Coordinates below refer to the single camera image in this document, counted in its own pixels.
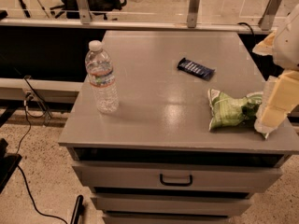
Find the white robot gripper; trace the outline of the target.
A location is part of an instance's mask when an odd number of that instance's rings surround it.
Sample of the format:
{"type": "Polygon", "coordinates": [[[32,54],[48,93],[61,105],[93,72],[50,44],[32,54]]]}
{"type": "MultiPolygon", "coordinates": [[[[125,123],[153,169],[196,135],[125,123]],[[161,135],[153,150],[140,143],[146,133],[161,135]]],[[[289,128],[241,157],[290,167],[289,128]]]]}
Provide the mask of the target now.
{"type": "Polygon", "coordinates": [[[271,55],[285,70],[278,77],[270,76],[263,88],[262,103],[256,113],[254,128],[267,138],[299,105],[299,5],[286,20],[253,48],[255,54],[271,55]]]}

